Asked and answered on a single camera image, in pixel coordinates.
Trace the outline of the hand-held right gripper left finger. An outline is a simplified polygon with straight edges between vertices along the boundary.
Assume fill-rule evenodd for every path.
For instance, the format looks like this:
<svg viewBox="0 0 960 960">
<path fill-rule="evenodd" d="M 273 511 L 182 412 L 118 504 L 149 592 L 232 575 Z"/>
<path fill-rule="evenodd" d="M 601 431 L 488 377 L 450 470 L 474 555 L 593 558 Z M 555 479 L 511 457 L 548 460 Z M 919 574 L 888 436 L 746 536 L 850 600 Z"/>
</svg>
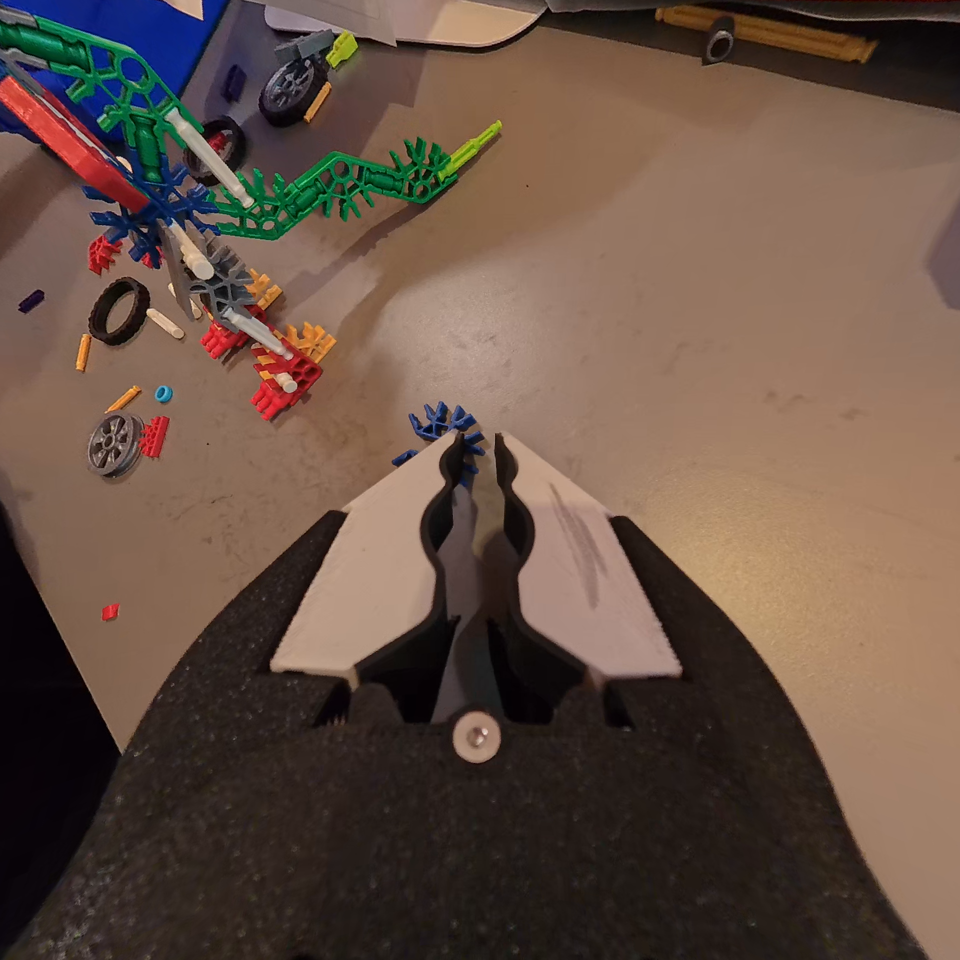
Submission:
<svg viewBox="0 0 960 960">
<path fill-rule="evenodd" d="M 453 526 L 465 438 L 450 431 L 350 501 L 270 659 L 275 674 L 388 690 L 402 718 L 430 722 L 450 654 L 439 551 Z"/>
</svg>

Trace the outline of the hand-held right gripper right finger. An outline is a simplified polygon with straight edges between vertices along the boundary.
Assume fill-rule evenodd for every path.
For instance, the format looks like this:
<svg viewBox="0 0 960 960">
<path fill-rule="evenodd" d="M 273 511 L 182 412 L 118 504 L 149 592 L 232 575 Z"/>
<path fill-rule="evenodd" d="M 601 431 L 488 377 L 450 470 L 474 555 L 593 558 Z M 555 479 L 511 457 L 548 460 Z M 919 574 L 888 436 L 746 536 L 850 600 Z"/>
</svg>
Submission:
<svg viewBox="0 0 960 960">
<path fill-rule="evenodd" d="M 515 554 L 489 653 L 511 723 L 549 723 L 571 691 L 678 681 L 683 666 L 618 534 L 615 514 L 508 433 L 494 442 L 503 533 Z"/>
</svg>

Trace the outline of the blue snowflake connector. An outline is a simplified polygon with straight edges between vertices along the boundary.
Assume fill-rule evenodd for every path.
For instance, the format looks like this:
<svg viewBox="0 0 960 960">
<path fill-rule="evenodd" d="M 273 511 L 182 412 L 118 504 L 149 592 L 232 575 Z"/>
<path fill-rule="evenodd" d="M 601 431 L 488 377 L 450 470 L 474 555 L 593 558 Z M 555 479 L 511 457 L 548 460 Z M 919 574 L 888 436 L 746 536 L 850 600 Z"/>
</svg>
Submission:
<svg viewBox="0 0 960 960">
<path fill-rule="evenodd" d="M 460 433 L 463 438 L 463 465 L 459 484 L 467 492 L 474 492 L 475 478 L 479 473 L 477 459 L 487 453 L 487 438 L 479 428 L 476 416 L 457 404 L 450 407 L 439 401 L 436 406 L 424 404 L 424 415 L 409 414 L 414 435 L 427 445 L 448 434 Z"/>
</svg>

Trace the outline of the colourful construction toy model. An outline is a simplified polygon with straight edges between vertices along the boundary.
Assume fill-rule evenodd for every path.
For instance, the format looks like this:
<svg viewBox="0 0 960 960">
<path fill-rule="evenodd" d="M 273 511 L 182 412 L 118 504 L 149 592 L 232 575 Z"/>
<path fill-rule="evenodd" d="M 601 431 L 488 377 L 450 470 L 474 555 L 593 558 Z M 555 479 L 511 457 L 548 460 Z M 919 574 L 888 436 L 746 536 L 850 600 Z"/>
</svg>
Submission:
<svg viewBox="0 0 960 960">
<path fill-rule="evenodd" d="M 335 340 L 307 322 L 301 333 L 276 330 L 262 316 L 263 280 L 224 238 L 275 241 L 316 212 L 330 218 L 336 210 L 348 221 L 360 216 L 359 202 L 372 208 L 377 196 L 428 205 L 502 131 L 496 121 L 451 153 L 406 140 L 406 158 L 391 152 L 387 165 L 332 151 L 300 176 L 277 174 L 268 186 L 260 170 L 245 177 L 222 162 L 203 124 L 134 49 L 6 4 L 1 47 L 2 108 L 73 171 L 87 198 L 110 206 L 90 215 L 102 234 L 128 241 L 137 262 L 150 247 L 162 251 L 171 282 L 210 319 L 201 339 L 210 356 L 250 347 L 260 378 L 251 402 L 267 422 L 319 380 Z M 71 78 L 73 104 L 102 91 L 97 125 L 105 134 L 122 128 L 124 142 L 103 143 L 38 82 L 36 70 Z M 186 149 L 213 172 L 214 187 L 191 177 Z"/>
</svg>

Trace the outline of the blue plastic bin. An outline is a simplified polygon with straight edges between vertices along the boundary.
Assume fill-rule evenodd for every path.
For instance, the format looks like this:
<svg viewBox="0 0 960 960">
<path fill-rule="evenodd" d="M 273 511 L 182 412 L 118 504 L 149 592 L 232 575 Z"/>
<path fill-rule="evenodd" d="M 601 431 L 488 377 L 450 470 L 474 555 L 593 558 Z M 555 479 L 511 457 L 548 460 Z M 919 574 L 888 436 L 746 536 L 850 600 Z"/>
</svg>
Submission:
<svg viewBox="0 0 960 960">
<path fill-rule="evenodd" d="M 208 41 L 230 2 L 201 2 L 203 18 L 162 1 L 4 1 L 3 4 L 37 18 L 46 18 L 75 30 L 129 46 L 157 72 L 175 94 L 183 94 Z M 102 143 L 121 145 L 122 127 L 104 133 L 97 125 L 107 99 L 102 91 L 73 103 L 66 90 L 72 78 L 51 71 L 32 75 Z"/>
</svg>

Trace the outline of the grey pulley wheel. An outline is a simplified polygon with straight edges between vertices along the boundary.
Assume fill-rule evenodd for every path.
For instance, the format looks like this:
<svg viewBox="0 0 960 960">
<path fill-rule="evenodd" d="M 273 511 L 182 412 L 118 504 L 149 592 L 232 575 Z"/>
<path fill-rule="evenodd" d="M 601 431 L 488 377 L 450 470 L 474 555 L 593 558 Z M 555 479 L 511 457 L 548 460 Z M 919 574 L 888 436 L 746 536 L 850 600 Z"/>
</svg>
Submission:
<svg viewBox="0 0 960 960">
<path fill-rule="evenodd" d="M 142 456 L 143 420 L 133 414 L 116 411 L 104 414 L 92 431 L 86 448 L 91 473 L 105 479 L 118 479 L 133 469 Z"/>
</svg>

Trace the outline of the black rubber tyre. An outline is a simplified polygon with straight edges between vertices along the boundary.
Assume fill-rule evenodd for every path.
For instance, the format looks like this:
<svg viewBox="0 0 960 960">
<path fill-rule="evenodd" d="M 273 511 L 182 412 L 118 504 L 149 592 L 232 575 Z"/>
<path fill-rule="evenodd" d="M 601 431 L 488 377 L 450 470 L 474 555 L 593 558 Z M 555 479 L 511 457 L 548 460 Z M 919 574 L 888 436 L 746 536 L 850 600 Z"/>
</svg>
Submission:
<svg viewBox="0 0 960 960">
<path fill-rule="evenodd" d="M 203 124 L 202 135 L 204 140 L 207 141 L 207 137 L 210 135 L 209 132 L 212 133 L 221 129 L 227 129 L 232 132 L 234 148 L 233 151 L 228 153 L 224 158 L 220 156 L 219 158 L 231 172 L 235 173 L 246 159 L 248 146 L 246 134 L 233 118 L 221 116 Z M 184 150 L 182 156 L 183 163 L 195 183 L 208 188 L 212 188 L 219 183 L 217 177 L 210 170 L 206 162 L 198 157 L 193 150 Z"/>
<path fill-rule="evenodd" d="M 110 330 L 114 307 L 126 296 L 132 298 L 126 318 L 116 329 Z M 88 317 L 89 334 L 108 347 L 121 347 L 144 327 L 150 307 L 150 292 L 144 284 L 130 277 L 118 278 L 109 283 L 95 301 Z"/>
</svg>

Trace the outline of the grey wheel with black tyre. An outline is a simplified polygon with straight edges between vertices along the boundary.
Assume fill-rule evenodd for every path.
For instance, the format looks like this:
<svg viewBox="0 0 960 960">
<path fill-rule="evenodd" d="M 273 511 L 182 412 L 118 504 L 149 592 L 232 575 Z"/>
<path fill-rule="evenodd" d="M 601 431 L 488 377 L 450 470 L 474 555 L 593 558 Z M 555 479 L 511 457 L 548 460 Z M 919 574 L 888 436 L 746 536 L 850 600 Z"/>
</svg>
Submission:
<svg viewBox="0 0 960 960">
<path fill-rule="evenodd" d="M 317 55 L 282 64 L 263 84 L 258 109 L 270 126 L 302 122 L 329 80 L 329 66 Z"/>
</svg>

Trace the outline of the grey connector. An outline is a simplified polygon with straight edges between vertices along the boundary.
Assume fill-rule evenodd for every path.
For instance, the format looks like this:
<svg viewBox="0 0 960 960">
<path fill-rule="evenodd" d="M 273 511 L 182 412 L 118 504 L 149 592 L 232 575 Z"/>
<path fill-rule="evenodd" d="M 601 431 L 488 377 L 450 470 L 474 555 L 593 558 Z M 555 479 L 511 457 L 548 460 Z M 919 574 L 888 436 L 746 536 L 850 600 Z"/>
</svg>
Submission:
<svg viewBox="0 0 960 960">
<path fill-rule="evenodd" d="M 323 59 L 337 39 L 338 34 L 334 30 L 317 30 L 278 44 L 274 48 L 274 55 L 281 65 L 311 58 Z"/>
</svg>

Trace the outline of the yellow rods with grey clip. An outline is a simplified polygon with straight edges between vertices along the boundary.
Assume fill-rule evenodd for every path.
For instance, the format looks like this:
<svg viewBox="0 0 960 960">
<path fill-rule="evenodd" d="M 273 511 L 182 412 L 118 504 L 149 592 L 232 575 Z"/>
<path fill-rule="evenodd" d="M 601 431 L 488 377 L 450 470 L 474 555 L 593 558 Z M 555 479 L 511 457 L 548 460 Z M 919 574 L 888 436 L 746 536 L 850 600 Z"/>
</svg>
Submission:
<svg viewBox="0 0 960 960">
<path fill-rule="evenodd" d="M 725 62 L 740 42 L 859 65 L 866 65 L 880 45 L 878 40 L 856 34 L 706 6 L 659 6 L 654 10 L 654 19 L 702 33 L 703 66 Z"/>
</svg>

